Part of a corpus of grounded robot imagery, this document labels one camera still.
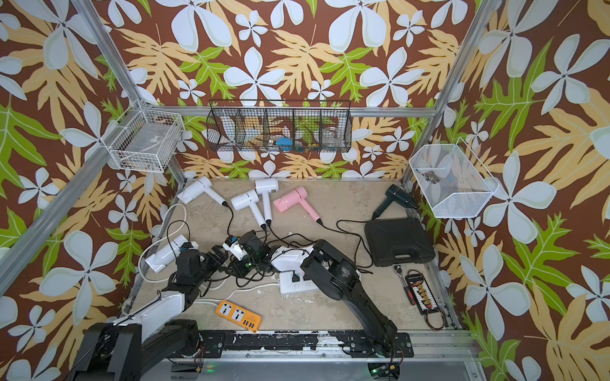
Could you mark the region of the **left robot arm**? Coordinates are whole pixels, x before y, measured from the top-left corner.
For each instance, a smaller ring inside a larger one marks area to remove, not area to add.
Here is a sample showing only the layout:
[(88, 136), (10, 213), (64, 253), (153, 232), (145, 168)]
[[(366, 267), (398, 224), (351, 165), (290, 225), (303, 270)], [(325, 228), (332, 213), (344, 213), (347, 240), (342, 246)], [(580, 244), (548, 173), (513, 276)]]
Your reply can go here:
[(195, 352), (200, 344), (197, 323), (178, 316), (200, 297), (200, 287), (211, 282), (228, 257), (217, 245), (200, 252), (183, 244), (167, 287), (136, 312), (87, 330), (65, 379), (139, 380), (169, 356)]

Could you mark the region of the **orange power strip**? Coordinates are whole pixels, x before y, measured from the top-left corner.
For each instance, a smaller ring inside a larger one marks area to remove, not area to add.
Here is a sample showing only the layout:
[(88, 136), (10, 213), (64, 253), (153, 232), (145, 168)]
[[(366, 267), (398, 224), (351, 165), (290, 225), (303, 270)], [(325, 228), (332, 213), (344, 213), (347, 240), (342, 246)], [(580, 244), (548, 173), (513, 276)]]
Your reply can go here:
[(223, 300), (218, 304), (215, 313), (217, 316), (233, 322), (252, 333), (257, 333), (262, 323), (260, 315), (227, 300)]

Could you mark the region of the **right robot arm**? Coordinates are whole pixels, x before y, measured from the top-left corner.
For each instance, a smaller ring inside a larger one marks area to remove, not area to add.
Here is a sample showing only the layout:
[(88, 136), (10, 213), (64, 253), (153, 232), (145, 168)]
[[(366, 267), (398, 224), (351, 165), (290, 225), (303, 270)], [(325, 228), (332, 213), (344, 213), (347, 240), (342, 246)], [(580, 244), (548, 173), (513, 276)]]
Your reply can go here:
[(374, 353), (394, 354), (396, 325), (365, 292), (357, 265), (329, 242), (318, 240), (306, 247), (269, 246), (250, 231), (240, 238), (228, 237), (222, 247), (236, 259), (227, 270), (229, 274), (238, 278), (254, 269), (300, 274), (325, 296), (348, 306)]

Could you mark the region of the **white multicolour power strip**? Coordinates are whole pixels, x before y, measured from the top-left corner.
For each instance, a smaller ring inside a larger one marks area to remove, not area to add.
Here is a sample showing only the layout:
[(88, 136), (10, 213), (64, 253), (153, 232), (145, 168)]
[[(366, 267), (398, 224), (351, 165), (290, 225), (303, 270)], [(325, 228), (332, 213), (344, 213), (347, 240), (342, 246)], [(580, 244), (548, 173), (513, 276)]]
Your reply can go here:
[(282, 295), (289, 295), (318, 291), (319, 288), (312, 280), (305, 280), (304, 274), (297, 271), (285, 271), (280, 273), (280, 290)]

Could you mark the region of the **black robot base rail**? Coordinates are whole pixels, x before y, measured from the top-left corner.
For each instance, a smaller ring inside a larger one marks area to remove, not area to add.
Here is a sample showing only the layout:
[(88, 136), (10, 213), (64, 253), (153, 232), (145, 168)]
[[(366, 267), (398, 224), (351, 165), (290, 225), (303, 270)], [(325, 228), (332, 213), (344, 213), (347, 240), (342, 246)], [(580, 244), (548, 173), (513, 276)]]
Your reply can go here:
[(408, 333), (397, 333), (385, 351), (368, 338), (363, 330), (276, 330), (249, 331), (200, 330), (200, 346), (205, 358), (220, 358), (233, 352), (338, 352), (355, 358), (393, 358), (414, 356)]

